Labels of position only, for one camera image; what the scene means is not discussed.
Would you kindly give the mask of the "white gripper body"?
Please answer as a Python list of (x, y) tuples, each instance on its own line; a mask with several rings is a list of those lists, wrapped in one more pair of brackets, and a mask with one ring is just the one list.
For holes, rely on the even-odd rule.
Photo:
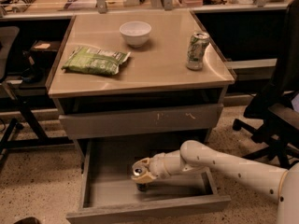
[(170, 176), (165, 167), (166, 154), (161, 153), (149, 159), (149, 172), (159, 179), (166, 179)]

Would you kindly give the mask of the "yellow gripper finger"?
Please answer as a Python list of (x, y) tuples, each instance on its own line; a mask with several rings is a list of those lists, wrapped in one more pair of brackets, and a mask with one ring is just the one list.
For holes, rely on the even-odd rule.
[(148, 169), (150, 166), (150, 158), (141, 159), (133, 164), (133, 169)]
[(144, 173), (143, 175), (133, 175), (132, 180), (136, 182), (136, 184), (148, 184), (153, 182), (156, 179), (152, 173)]

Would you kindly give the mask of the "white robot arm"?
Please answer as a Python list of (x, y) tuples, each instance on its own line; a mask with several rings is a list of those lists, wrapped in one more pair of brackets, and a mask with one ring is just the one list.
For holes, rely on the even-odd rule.
[(188, 140), (180, 149), (144, 158), (132, 165), (132, 179), (145, 185), (157, 179), (185, 174), (201, 167), (214, 168), (278, 204), (276, 224), (299, 223), (299, 164), (289, 169), (219, 152)]

